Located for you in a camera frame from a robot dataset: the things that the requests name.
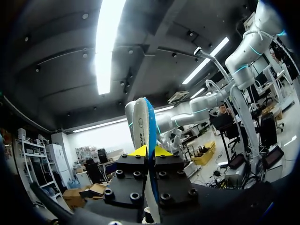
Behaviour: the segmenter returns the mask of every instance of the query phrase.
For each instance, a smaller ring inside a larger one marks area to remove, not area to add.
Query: computer screen
[[[266,76],[263,74],[263,72],[261,72],[256,78],[255,78],[261,85],[264,85],[268,79],[266,78]]]

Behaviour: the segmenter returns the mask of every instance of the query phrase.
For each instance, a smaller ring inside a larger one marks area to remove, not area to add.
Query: ceiling light
[[[92,127],[87,127],[87,128],[83,128],[83,129],[79,129],[79,130],[74,130],[73,132],[78,133],[78,132],[85,131],[85,130],[91,130],[91,129],[94,129],[94,128],[104,127],[104,126],[111,125],[111,124],[114,124],[114,123],[124,122],[126,120],[127,120],[126,118],[123,118],[121,120],[115,120],[115,121],[112,121],[112,122],[103,123],[103,124],[95,125],[95,126],[92,126]]]
[[[199,95],[202,91],[204,91],[204,88],[201,88],[200,90],[198,90],[192,97],[191,99],[195,98],[197,95]]]
[[[83,14],[82,15],[82,18],[85,20],[85,19],[87,19],[89,17],[89,14],[87,14],[87,13],[85,13],[85,14]]]
[[[189,35],[190,37],[194,35],[193,32],[191,32],[190,30],[187,32],[187,35]]]
[[[158,113],[158,112],[162,112],[162,111],[166,111],[166,110],[169,110],[169,109],[173,109],[174,106],[168,106],[168,107],[165,107],[165,108],[162,108],[162,109],[156,109],[154,110],[155,113]]]
[[[102,0],[95,47],[95,68],[99,95],[110,92],[112,51],[125,1]]]
[[[41,71],[41,66],[40,66],[40,65],[37,65],[37,67],[36,67],[36,72],[38,73],[39,71]]]
[[[216,54],[229,42],[229,39],[225,37],[223,41],[210,53],[211,56],[216,56]],[[198,73],[202,70],[210,59],[205,59],[200,65],[182,82],[182,84],[189,83]]]
[[[111,90],[112,55],[112,52],[95,55],[95,71],[99,95],[109,93]]]

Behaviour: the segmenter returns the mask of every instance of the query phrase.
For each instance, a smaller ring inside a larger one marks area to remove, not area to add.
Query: person
[[[282,41],[279,38],[277,38],[277,41],[285,47],[285,45],[282,43]],[[271,41],[269,50],[272,58],[275,60],[276,63],[278,63],[280,66],[282,65],[282,63],[285,63],[286,68],[291,76],[291,79],[294,80],[298,75],[298,72],[296,67],[293,65],[291,59],[287,56],[284,50],[279,45],[277,45],[274,41]],[[291,57],[294,58],[293,53],[290,52],[288,49],[287,51],[289,52]]]
[[[224,114],[228,114],[228,115],[231,115],[232,117],[234,116],[232,113],[231,113],[231,110],[230,109],[227,109],[227,107],[225,106],[225,104],[222,104],[219,106],[219,113],[217,116],[220,116],[220,115],[224,115]],[[246,132],[246,129],[242,126],[240,126],[240,132],[241,132],[241,135],[242,135],[242,138],[243,138],[243,142],[244,142],[244,148],[245,150],[248,150],[249,147],[249,141],[248,141],[248,135],[247,135],[247,132]]]

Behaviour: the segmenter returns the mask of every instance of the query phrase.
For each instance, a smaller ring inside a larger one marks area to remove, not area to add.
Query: white robotic arm
[[[191,100],[189,104],[192,114],[180,114],[170,117],[167,113],[164,113],[157,116],[157,134],[172,130],[175,127],[207,121],[209,119],[208,110],[221,105],[230,95],[234,107],[238,111],[250,139],[254,158],[251,170],[255,173],[257,157],[259,156],[259,142],[256,137],[255,127],[249,108],[240,90],[249,87],[255,82],[254,75],[248,67],[248,64],[257,60],[266,50],[268,50],[271,38],[274,35],[278,35],[283,43],[289,48],[290,44],[286,38],[280,18],[270,6],[267,6],[260,1],[257,4],[254,22],[250,27],[250,30],[245,33],[241,44],[225,62],[233,81],[231,81],[231,77],[226,74],[223,67],[214,57],[204,53],[200,48],[197,48],[195,56],[211,59],[220,69],[229,85],[218,93],[197,97]],[[132,138],[133,129],[131,125],[134,104],[135,102],[130,102],[125,107],[125,114]]]

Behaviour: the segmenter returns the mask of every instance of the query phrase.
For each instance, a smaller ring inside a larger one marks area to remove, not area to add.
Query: wall
[[[123,149],[124,152],[134,151],[127,122],[120,122],[105,127],[73,133],[67,136],[72,162],[77,160],[76,148],[95,146],[105,148],[106,152]]]

